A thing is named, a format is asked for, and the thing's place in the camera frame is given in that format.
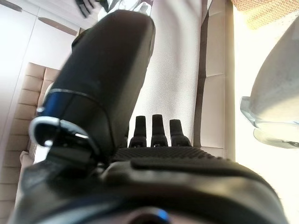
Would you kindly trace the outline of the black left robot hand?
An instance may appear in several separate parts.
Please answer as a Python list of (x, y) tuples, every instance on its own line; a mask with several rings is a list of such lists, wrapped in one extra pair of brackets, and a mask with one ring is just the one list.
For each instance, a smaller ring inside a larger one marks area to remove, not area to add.
[(29, 126), (46, 159), (22, 175), (11, 224), (285, 224), (260, 175), (192, 147), (161, 116), (128, 126), (155, 38), (153, 20), (117, 10), (87, 31)]

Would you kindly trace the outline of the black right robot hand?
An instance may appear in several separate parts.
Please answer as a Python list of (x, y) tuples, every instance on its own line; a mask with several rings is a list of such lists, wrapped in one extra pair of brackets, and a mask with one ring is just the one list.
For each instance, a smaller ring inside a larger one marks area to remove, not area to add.
[(75, 3), (84, 18), (87, 18), (94, 9), (94, 5), (90, 0), (75, 0)]

